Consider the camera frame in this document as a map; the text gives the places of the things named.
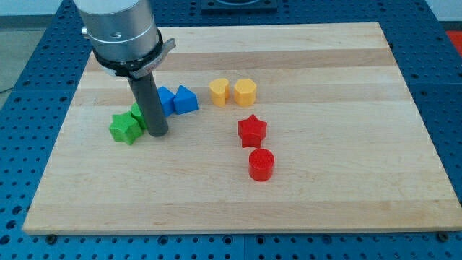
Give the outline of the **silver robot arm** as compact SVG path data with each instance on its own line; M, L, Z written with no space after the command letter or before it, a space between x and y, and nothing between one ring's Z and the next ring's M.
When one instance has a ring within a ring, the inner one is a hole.
M109 74L139 79L176 47L162 39L149 0L75 0L98 62Z

